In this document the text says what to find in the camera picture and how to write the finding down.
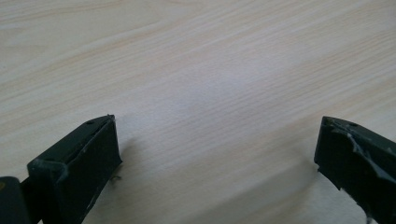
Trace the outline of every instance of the wood grain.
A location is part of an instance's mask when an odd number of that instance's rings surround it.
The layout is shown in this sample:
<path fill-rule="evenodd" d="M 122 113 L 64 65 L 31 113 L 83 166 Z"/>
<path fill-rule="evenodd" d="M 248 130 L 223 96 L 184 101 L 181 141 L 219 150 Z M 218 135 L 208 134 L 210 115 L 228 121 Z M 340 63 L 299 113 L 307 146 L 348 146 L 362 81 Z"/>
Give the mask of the wood grain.
<path fill-rule="evenodd" d="M 115 114 L 84 223 L 364 223 L 316 172 L 322 116 L 396 140 L 392 0 L 1 1 L 0 175 Z"/>

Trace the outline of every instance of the light wood surface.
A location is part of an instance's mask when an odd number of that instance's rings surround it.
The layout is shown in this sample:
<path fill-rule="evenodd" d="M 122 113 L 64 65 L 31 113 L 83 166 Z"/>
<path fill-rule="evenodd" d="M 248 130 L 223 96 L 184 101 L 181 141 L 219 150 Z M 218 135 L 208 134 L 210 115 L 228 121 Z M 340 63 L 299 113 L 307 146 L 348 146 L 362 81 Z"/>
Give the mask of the light wood surface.
<path fill-rule="evenodd" d="M 396 140 L 396 2 L 0 2 L 0 175 L 114 114 L 84 223 L 365 223 L 317 173 L 321 117 Z"/>

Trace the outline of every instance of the black plastic part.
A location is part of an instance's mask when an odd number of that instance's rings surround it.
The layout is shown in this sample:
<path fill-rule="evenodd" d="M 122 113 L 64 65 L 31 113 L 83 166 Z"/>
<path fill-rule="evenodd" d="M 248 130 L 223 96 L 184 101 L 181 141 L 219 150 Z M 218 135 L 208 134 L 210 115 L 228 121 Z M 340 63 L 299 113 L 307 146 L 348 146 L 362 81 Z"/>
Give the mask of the black plastic part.
<path fill-rule="evenodd" d="M 32 219 L 45 224 L 80 224 L 114 170 L 121 164 L 114 116 L 92 119 L 27 165 L 27 196 Z"/>
<path fill-rule="evenodd" d="M 379 224 L 396 223 L 396 144 L 358 124 L 324 117 L 318 170 Z"/>
<path fill-rule="evenodd" d="M 0 223 L 31 224 L 17 178 L 0 177 L 0 204 Z"/>

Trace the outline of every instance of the tabletop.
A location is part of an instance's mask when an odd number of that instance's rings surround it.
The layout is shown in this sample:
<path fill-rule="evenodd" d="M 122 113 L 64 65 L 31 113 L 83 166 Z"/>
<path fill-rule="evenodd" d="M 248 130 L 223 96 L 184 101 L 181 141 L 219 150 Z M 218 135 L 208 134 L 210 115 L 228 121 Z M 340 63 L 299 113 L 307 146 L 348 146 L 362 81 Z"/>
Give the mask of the tabletop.
<path fill-rule="evenodd" d="M 0 176 L 117 122 L 83 223 L 365 223 L 313 162 L 323 116 L 396 140 L 393 0 L 0 1 Z"/>

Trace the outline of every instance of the wooden table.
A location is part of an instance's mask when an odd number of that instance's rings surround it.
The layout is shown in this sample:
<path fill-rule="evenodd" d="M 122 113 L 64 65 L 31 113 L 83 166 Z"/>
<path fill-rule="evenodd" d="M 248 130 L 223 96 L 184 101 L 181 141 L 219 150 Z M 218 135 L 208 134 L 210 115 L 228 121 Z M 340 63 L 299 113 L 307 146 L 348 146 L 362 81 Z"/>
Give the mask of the wooden table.
<path fill-rule="evenodd" d="M 317 173 L 321 117 L 396 140 L 396 2 L 1 1 L 0 175 L 117 118 L 84 223 L 364 223 Z"/>

